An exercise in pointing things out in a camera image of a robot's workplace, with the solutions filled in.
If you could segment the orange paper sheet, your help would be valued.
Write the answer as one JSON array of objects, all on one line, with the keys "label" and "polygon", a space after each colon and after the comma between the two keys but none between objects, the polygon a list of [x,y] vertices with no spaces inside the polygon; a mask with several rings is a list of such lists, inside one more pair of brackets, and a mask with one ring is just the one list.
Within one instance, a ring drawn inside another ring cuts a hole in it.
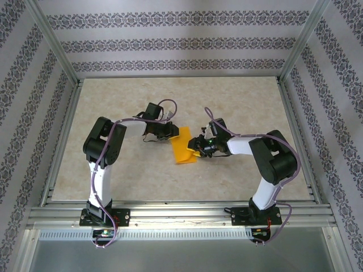
[{"label": "orange paper sheet", "polygon": [[189,127],[180,127],[179,135],[170,139],[176,164],[196,163],[197,156],[188,149],[188,143],[192,139]]}]

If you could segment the aluminium frame post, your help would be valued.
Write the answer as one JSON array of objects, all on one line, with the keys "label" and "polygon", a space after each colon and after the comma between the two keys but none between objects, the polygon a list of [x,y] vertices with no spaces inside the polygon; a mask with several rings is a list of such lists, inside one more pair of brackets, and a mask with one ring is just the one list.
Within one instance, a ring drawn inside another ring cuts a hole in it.
[{"label": "aluminium frame post", "polygon": [[49,23],[48,18],[42,11],[38,0],[23,0],[26,8],[33,17],[34,21],[43,33],[49,47],[57,57],[60,65],[67,74],[68,78],[71,80],[73,85],[78,85],[79,78],[75,72],[73,65],[71,64],[69,58],[67,57],[59,39],[57,38],[52,26]]},{"label": "aluminium frame post", "polygon": [[296,64],[301,52],[303,51],[304,47],[306,46],[313,30],[318,24],[318,21],[322,17],[323,13],[325,12],[327,6],[331,0],[317,0],[313,9],[311,10],[310,15],[307,18],[306,23],[304,24],[298,38],[292,48],[292,51],[288,55],[282,70],[277,77],[278,82],[282,85],[287,77],[289,76],[293,66]]}]

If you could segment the aluminium cross rail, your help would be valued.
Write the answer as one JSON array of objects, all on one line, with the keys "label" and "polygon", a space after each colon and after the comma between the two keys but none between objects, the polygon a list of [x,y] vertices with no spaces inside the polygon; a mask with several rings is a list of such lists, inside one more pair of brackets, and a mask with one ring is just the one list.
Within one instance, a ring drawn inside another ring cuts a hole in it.
[{"label": "aluminium cross rail", "polygon": [[[33,207],[27,228],[78,228],[84,202],[53,201],[45,207]],[[115,208],[129,209],[130,228],[223,228],[231,226],[226,207],[245,207],[247,202],[237,201],[176,201],[176,202],[114,202]],[[291,201],[281,205],[281,218],[287,227],[335,227],[334,213],[329,204],[313,201]]]}]

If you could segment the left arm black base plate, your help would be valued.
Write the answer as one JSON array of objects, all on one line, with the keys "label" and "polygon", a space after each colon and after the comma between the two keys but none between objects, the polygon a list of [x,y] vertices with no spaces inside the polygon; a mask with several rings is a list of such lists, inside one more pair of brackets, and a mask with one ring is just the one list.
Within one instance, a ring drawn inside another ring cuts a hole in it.
[{"label": "left arm black base plate", "polygon": [[[128,227],[131,219],[129,209],[112,209],[111,216],[113,217],[117,227]],[[93,218],[88,214],[87,209],[83,209],[79,220],[79,225],[83,227],[87,226],[99,226],[99,227],[112,227],[113,224],[107,217],[104,223],[101,219]]]}]

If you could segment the small lit circuit board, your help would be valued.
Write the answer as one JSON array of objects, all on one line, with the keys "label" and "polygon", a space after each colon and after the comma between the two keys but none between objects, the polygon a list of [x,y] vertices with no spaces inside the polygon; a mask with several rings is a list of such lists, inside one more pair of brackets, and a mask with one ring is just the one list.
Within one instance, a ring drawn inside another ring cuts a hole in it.
[{"label": "small lit circuit board", "polygon": [[93,238],[113,238],[115,235],[115,231],[111,229],[96,229],[93,230],[92,237]]},{"label": "small lit circuit board", "polygon": [[252,228],[252,236],[262,239],[263,237],[270,236],[269,228]]}]

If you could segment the grey metal panel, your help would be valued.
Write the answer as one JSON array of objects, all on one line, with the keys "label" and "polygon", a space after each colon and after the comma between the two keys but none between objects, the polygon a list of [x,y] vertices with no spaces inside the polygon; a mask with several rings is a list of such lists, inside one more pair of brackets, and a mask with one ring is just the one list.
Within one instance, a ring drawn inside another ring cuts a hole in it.
[{"label": "grey metal panel", "polygon": [[267,245],[251,240],[117,241],[105,249],[90,240],[40,241],[39,234],[18,272],[352,272],[333,232],[323,227],[286,228]]}]

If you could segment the aluminium side rail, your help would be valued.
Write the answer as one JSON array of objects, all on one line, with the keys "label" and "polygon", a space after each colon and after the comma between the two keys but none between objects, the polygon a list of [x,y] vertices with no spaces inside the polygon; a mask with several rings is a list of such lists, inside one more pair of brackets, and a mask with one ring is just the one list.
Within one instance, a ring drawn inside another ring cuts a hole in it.
[{"label": "aluminium side rail", "polygon": [[58,142],[56,144],[56,149],[54,150],[52,163],[50,165],[47,179],[45,181],[45,185],[40,198],[39,207],[45,207],[47,205],[50,192],[54,189],[54,186],[56,184],[62,158],[66,148],[67,139],[69,137],[71,125],[74,119],[76,107],[84,81],[84,79],[79,80],[77,86],[74,87],[74,90],[72,91],[71,97],[69,99],[61,131],[58,137]]},{"label": "aluminium side rail", "polygon": [[290,126],[290,130],[292,132],[294,144],[300,157],[301,168],[305,181],[307,183],[307,187],[310,189],[315,203],[324,204],[324,200],[320,195],[319,188],[313,173],[313,169],[310,165],[310,161],[307,156],[307,152],[304,145],[303,132],[299,127],[298,116],[294,111],[293,103],[289,99],[289,95],[288,92],[286,91],[285,86],[280,82],[280,78],[277,76],[276,76],[276,83],[278,86],[278,90],[280,92],[282,103],[284,105],[286,116],[288,118],[288,123]]}]

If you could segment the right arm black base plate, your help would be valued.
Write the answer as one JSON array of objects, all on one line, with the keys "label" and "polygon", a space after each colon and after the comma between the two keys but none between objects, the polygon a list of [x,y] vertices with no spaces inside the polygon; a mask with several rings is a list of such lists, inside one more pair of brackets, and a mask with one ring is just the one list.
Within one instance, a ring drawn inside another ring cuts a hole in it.
[{"label": "right arm black base plate", "polygon": [[276,206],[268,210],[253,213],[249,207],[232,207],[230,209],[233,226],[273,226],[282,225],[280,209]]}]

